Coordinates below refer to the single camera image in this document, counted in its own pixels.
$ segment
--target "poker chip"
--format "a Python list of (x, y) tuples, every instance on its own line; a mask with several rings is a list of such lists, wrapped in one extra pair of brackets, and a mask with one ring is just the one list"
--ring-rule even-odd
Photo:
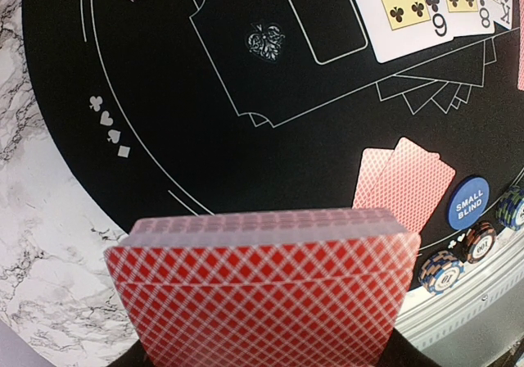
[(440, 295), (452, 288), (463, 272), (463, 263), (455, 255), (440, 251), (422, 265), (418, 281), (429, 293)]
[(488, 221), (481, 221), (470, 229), (459, 248), (462, 262), (478, 263), (491, 251), (497, 239), (497, 231)]
[(496, 219), (505, 227), (520, 230), (524, 227), (524, 189), (513, 185), (500, 198)]

